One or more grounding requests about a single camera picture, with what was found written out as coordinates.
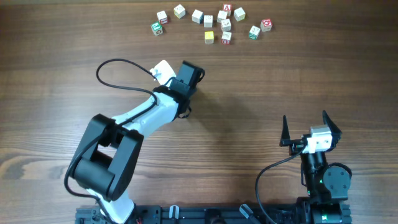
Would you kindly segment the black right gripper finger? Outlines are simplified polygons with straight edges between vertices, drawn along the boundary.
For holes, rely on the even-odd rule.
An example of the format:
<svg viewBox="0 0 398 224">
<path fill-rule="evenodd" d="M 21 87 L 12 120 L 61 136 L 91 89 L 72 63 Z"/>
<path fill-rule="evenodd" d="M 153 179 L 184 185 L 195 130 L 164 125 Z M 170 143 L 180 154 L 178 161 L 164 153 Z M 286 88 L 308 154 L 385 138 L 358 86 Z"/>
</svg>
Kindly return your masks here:
<svg viewBox="0 0 398 224">
<path fill-rule="evenodd" d="M 340 128 L 330 119 L 329 115 L 325 110 L 322 112 L 323 122 L 327 125 L 331 131 L 332 140 L 335 144 L 341 139 L 342 131 Z"/>
<path fill-rule="evenodd" d="M 279 141 L 280 147 L 285 147 L 291 145 L 290 133 L 289 133 L 289 126 L 287 123 L 286 115 L 282 117 L 282 133 Z"/>
</svg>

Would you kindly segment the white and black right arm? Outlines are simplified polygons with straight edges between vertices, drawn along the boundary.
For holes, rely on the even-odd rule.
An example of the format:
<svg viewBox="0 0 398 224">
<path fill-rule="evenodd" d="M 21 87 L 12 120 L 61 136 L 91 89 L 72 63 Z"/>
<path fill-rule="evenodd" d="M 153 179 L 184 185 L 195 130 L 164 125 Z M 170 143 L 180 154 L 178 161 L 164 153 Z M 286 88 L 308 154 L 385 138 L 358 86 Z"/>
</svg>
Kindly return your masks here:
<svg viewBox="0 0 398 224">
<path fill-rule="evenodd" d="M 351 210 L 344 202 L 351 185 L 351 169 L 338 162 L 328 163 L 326 153 L 341 139 L 342 131 L 322 112 L 323 124 L 312 126 L 300 139 L 291 139 L 287 118 L 283 117 L 279 146 L 287 146 L 291 156 L 300 156 L 301 184 L 307 197 L 296 202 L 298 223 L 352 223 Z"/>
</svg>

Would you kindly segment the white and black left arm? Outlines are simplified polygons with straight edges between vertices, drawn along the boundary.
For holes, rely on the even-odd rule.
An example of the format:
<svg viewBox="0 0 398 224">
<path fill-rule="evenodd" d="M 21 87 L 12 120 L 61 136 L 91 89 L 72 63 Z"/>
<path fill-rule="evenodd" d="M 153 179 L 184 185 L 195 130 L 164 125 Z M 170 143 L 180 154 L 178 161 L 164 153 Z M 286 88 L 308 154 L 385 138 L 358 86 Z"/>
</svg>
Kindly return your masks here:
<svg viewBox="0 0 398 224">
<path fill-rule="evenodd" d="M 147 92 L 149 99 L 119 116 L 94 116 L 64 177 L 64 187 L 71 195 L 96 201 L 106 223 L 127 223 L 133 217 L 136 205 L 127 187 L 142 143 L 161 126 L 189 116 L 190 98 L 205 70 L 183 61 L 175 73 L 163 60 L 147 74 L 159 82 Z"/>
</svg>

